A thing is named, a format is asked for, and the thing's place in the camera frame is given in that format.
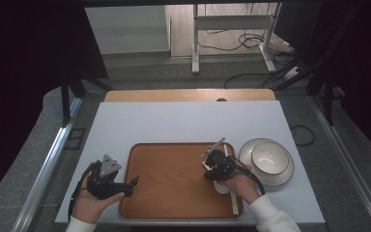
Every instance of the white sleeve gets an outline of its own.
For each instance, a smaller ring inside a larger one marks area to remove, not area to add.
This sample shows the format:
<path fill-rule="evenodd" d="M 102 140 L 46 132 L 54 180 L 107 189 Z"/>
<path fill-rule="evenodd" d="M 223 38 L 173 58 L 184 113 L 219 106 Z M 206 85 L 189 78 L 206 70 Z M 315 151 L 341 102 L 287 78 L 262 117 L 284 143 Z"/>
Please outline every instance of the white sleeve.
<path fill-rule="evenodd" d="M 279 211 L 267 195 L 263 195 L 248 206 L 258 220 L 260 232 L 300 232 L 294 220 L 285 212 Z"/>
<path fill-rule="evenodd" d="M 95 224 L 87 223 L 71 217 L 71 222 L 69 223 L 66 232 L 93 232 L 96 228 Z"/>

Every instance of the wooden board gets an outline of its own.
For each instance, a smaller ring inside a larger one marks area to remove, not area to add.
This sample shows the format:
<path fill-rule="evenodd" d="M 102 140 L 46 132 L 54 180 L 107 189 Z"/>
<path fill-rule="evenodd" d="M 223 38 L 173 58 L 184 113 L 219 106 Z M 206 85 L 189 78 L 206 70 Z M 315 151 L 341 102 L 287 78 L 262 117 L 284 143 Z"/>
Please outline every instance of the wooden board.
<path fill-rule="evenodd" d="M 107 93 L 104 102 L 216 102 L 275 101 L 270 89 L 176 89 L 115 90 Z"/>
<path fill-rule="evenodd" d="M 211 143 L 140 143 L 130 150 L 125 182 L 139 176 L 132 197 L 120 203 L 123 218 L 199 219 L 237 218 L 231 193 L 220 194 L 206 172 L 201 158 Z M 234 148 L 227 144 L 229 156 Z M 223 151 L 223 144 L 218 146 Z M 242 200 L 237 197 L 240 214 Z"/>

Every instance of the chopsticks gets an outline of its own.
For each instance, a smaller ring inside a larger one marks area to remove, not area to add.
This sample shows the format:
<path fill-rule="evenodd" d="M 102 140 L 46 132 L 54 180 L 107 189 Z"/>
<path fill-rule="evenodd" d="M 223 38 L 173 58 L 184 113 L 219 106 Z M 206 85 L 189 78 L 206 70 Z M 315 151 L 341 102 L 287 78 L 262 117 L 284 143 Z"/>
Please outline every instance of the chopsticks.
<path fill-rule="evenodd" d="M 224 144 L 224 153 L 225 153 L 225 156 L 228 157 L 228 149 L 227 149 L 226 144 Z M 231 203 L 233 204 L 234 215 L 238 215 L 239 210 L 238 210 L 238 204 L 237 204 L 237 197 L 236 197 L 236 194 L 233 191 L 231 191 Z"/>

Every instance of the white table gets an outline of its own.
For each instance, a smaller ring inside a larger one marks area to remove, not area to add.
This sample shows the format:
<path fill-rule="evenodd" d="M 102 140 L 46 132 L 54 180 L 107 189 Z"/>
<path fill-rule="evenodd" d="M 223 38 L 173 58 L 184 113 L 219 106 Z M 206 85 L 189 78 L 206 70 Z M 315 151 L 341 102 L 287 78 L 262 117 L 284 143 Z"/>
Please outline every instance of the white table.
<path fill-rule="evenodd" d="M 104 102 L 100 105 L 56 222 L 68 222 L 68 207 L 76 183 L 91 161 L 104 154 L 123 165 L 115 182 L 123 182 L 130 148 L 136 143 L 211 142 L 225 137 L 236 154 L 253 138 L 269 138 L 291 154 L 295 172 L 279 187 L 266 187 L 277 208 L 297 223 L 325 222 L 279 101 Z M 246 209 L 236 219 L 125 219 L 119 203 L 107 208 L 99 223 L 126 225 L 254 225 Z"/>

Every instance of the wooden tray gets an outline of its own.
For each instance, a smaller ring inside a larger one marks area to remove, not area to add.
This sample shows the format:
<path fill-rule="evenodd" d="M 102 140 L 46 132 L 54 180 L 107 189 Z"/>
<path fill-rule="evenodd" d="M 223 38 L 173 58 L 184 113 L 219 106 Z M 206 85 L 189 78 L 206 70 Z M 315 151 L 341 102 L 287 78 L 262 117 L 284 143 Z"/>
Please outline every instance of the wooden tray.
<path fill-rule="evenodd" d="M 120 215 L 133 219 L 237 218 L 231 194 L 218 193 L 201 158 L 212 143 L 140 143 L 130 150 L 125 182 L 139 176 L 132 197 L 120 203 Z M 229 156 L 234 148 L 227 144 Z M 223 144 L 218 146 L 223 151 Z M 237 197 L 239 213 L 242 200 Z"/>

